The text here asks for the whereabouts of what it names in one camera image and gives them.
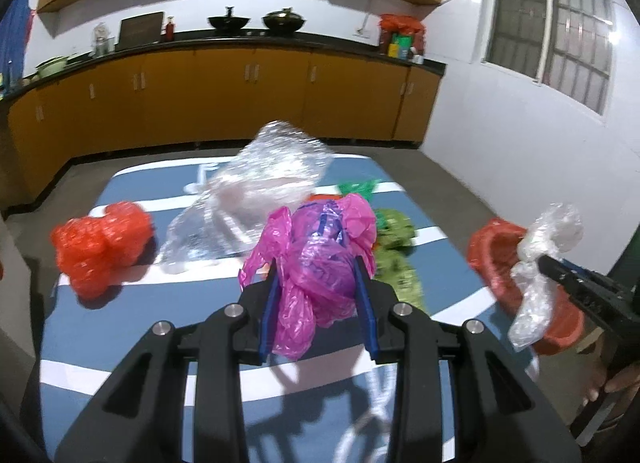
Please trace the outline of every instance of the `blue curtain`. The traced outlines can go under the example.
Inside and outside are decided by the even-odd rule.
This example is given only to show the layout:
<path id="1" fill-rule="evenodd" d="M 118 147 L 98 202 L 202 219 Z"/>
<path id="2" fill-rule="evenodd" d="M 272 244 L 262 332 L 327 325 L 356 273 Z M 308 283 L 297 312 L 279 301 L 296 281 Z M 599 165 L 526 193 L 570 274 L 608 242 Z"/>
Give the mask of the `blue curtain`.
<path id="1" fill-rule="evenodd" d="M 29 0 L 13 0 L 0 21 L 0 71 L 5 78 L 9 61 L 12 62 L 13 78 L 22 78 L 30 17 Z"/>

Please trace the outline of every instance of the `red bottle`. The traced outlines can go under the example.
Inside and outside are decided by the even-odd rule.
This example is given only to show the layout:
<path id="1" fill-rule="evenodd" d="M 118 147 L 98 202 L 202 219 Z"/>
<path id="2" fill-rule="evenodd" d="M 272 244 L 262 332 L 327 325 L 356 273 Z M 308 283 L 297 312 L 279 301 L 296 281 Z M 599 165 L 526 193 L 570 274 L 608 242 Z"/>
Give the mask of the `red bottle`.
<path id="1" fill-rule="evenodd" d="M 174 40 L 174 18 L 168 18 L 167 24 L 164 27 L 164 40 L 170 42 Z"/>

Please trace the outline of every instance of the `purple plastic bag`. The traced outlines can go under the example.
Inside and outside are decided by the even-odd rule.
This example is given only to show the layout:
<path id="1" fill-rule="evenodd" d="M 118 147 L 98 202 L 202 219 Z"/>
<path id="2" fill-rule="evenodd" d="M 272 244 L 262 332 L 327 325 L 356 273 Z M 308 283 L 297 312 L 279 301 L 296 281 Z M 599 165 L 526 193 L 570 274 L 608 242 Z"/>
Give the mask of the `purple plastic bag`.
<path id="1" fill-rule="evenodd" d="M 282 300 L 274 353 L 297 360 L 309 349 L 316 325 L 329 327 L 353 315 L 353 262 L 361 255 L 372 277 L 375 241 L 376 217 L 358 194 L 309 202 L 293 215 L 287 207 L 270 214 L 238 280 L 244 288 L 276 259 Z"/>

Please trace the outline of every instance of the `window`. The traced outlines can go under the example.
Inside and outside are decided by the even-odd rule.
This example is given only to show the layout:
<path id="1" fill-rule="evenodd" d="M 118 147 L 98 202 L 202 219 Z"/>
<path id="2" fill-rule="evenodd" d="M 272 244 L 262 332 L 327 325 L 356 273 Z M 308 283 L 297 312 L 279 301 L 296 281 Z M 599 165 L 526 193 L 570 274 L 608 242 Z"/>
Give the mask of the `window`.
<path id="1" fill-rule="evenodd" d="M 612 30 L 608 0 L 496 0 L 486 60 L 601 114 Z"/>

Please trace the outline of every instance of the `white plastic bag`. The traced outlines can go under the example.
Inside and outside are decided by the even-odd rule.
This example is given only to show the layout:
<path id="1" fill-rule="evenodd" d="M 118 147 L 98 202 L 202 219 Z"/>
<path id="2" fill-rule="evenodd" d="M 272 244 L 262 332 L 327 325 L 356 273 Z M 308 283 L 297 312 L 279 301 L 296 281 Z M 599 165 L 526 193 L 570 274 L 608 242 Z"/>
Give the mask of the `white plastic bag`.
<path id="1" fill-rule="evenodd" d="M 529 227 L 518 244 L 520 262 L 511 268 L 511 278 L 523 299 L 508 334 L 516 351 L 540 340 L 554 316 L 558 285 L 538 271 L 539 257 L 546 254 L 561 261 L 561 254 L 574 248 L 580 239 L 578 210 L 570 203 L 556 203 Z"/>
<path id="2" fill-rule="evenodd" d="M 287 122 L 265 125 L 171 222 L 158 262 L 178 273 L 187 261 L 251 250 L 268 215 L 282 206 L 295 211 L 331 161 L 329 148 Z"/>

